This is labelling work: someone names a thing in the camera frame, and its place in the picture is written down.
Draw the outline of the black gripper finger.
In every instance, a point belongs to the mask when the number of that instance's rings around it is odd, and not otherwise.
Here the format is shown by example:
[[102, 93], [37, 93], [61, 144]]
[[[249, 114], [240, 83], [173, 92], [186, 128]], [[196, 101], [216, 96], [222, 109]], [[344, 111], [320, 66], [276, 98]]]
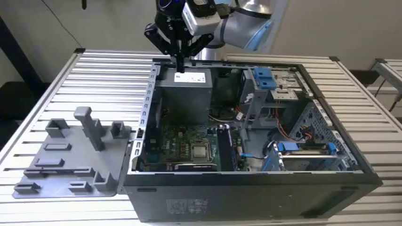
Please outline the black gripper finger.
[[180, 72], [180, 48], [173, 27], [168, 24], [166, 30], [162, 31], [157, 28], [156, 23], [150, 23], [145, 26], [144, 36], [161, 52], [161, 54], [173, 57], [176, 72]]
[[180, 73], [184, 72], [184, 59], [193, 57], [201, 51], [201, 49], [208, 45], [213, 39], [210, 33], [202, 34], [193, 43], [190, 43], [193, 36], [188, 33], [180, 39]]

